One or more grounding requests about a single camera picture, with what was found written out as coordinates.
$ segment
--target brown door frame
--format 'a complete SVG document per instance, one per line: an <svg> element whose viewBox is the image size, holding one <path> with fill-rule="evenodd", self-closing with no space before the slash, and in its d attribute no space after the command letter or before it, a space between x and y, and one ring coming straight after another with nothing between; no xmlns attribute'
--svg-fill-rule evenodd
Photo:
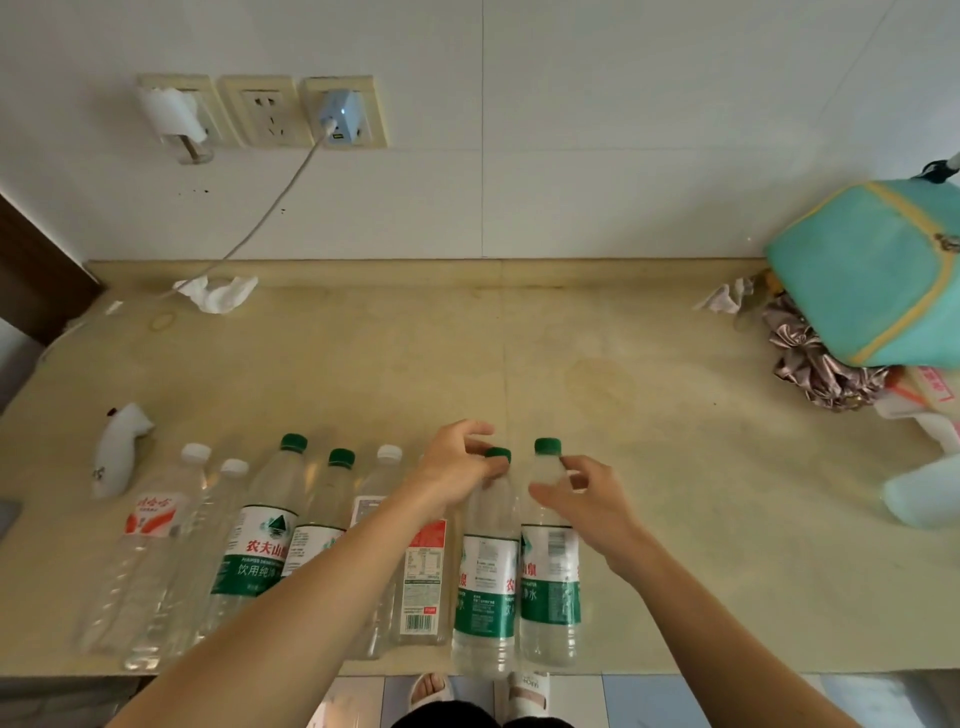
<svg viewBox="0 0 960 728"><path fill-rule="evenodd" d="M47 345L103 290L0 196L0 318Z"/></svg>

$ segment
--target teal bag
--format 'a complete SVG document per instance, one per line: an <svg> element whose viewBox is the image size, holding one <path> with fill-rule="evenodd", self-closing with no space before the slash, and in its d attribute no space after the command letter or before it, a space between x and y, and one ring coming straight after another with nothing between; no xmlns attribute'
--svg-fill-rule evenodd
<svg viewBox="0 0 960 728"><path fill-rule="evenodd" d="M845 364L960 369L960 188L841 190L780 233L770 266Z"/></svg>

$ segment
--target white bottle cap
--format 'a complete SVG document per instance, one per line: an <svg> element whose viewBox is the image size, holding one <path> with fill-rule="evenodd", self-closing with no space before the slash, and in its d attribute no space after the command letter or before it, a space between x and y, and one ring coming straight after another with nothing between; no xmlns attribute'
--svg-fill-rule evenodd
<svg viewBox="0 0 960 728"><path fill-rule="evenodd" d="M240 477L246 475L249 469L250 466L247 465L246 461L237 460L235 457L224 460L224 464L220 466L221 473L230 473Z"/></svg>
<svg viewBox="0 0 960 728"><path fill-rule="evenodd" d="M210 448L200 443L188 443L180 451L180 457L198 463L205 463L210 459Z"/></svg>
<svg viewBox="0 0 960 728"><path fill-rule="evenodd" d="M403 459L403 449L396 445L381 445L376 452L377 460L395 460L397 463Z"/></svg>

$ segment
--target green bottle cap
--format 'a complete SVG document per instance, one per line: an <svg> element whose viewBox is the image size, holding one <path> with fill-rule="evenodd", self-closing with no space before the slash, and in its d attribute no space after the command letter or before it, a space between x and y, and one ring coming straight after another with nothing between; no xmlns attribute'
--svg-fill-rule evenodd
<svg viewBox="0 0 960 728"><path fill-rule="evenodd" d="M306 450L306 438L296 432L288 432L280 440L280 449L288 449L303 454L303 451Z"/></svg>
<svg viewBox="0 0 960 728"><path fill-rule="evenodd" d="M538 437L534 441L534 452L537 455L559 455L560 440L556 437Z"/></svg>
<svg viewBox="0 0 960 728"><path fill-rule="evenodd" d="M483 456L484 457L505 457L507 458L508 463L513 462L511 460L512 455L510 454L510 451L506 448L490 448L489 450L483 453Z"/></svg>
<svg viewBox="0 0 960 728"><path fill-rule="evenodd" d="M327 465L336 465L338 468L346 468L349 470L353 467L353 463L356 462L357 456L353 454L353 450L346 448L334 448L330 451L330 457L327 459Z"/></svg>

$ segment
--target hand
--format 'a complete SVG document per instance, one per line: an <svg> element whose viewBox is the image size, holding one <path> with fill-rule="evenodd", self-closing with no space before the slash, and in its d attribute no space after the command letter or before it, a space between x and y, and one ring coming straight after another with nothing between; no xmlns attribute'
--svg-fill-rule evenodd
<svg viewBox="0 0 960 728"><path fill-rule="evenodd" d="M613 468L592 457L566 455L560 459L569 471L576 471L570 477L573 488L586 490L575 493L563 486L531 483L531 497L567 519L587 545L622 576L637 538L648 538L623 494L623 486Z"/></svg>
<svg viewBox="0 0 960 728"><path fill-rule="evenodd" d="M423 522L440 518L447 506L466 498L482 480L510 468L505 457L483 457L491 445L469 435L493 435L493 425L461 420L441 427L417 467L397 489L422 509Z"/></svg>

